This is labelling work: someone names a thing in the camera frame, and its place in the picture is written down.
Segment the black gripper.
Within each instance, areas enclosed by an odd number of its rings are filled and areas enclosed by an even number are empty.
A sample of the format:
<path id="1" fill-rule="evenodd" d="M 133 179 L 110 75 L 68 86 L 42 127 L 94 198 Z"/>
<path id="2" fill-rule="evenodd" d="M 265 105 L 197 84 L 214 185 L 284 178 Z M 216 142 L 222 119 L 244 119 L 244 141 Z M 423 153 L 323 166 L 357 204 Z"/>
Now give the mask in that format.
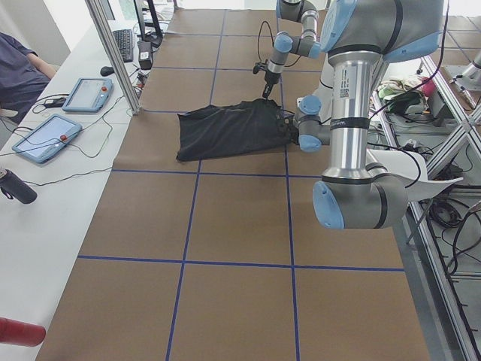
<path id="1" fill-rule="evenodd" d="M 287 144 L 299 145 L 299 131 L 295 126 L 295 117 L 293 115 L 280 116 L 278 121 L 278 130 L 280 136 Z"/>
<path id="2" fill-rule="evenodd" d="M 265 72 L 265 87 L 262 91 L 262 98 L 268 99 L 275 84 L 280 79 L 280 65 L 268 60 L 267 62 L 256 62 L 253 67 L 253 74 L 257 74 L 260 71 Z"/>

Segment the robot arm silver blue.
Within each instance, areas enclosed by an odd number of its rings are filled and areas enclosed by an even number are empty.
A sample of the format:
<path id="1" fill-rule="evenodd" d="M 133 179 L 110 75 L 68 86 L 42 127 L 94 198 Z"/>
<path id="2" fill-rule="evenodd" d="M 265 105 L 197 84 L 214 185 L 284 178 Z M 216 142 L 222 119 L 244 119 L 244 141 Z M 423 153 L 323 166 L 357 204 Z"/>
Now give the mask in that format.
<path id="1" fill-rule="evenodd" d="M 300 36 L 278 32 L 270 58 L 254 65 L 254 74 L 260 71 L 265 73 L 265 88 L 262 92 L 264 99 L 268 99 L 274 85 L 279 83 L 290 53 L 311 59 L 317 59 L 321 53 L 317 41 L 319 12 L 315 5 L 310 1 L 277 1 L 276 12 L 279 19 L 300 23 L 302 32 Z"/>
<path id="2" fill-rule="evenodd" d="M 417 177 L 391 173 L 368 149 L 369 99 L 378 62 L 405 62 L 433 53 L 439 44 L 441 1 L 334 1 L 324 19 L 309 1 L 280 1 L 280 19 L 302 33 L 280 32 L 268 61 L 279 76 L 291 53 L 326 55 L 332 81 L 303 97 L 295 115 L 300 148 L 330 147 L 330 161 L 313 187 L 319 223 L 329 229 L 382 229 L 421 199 Z"/>

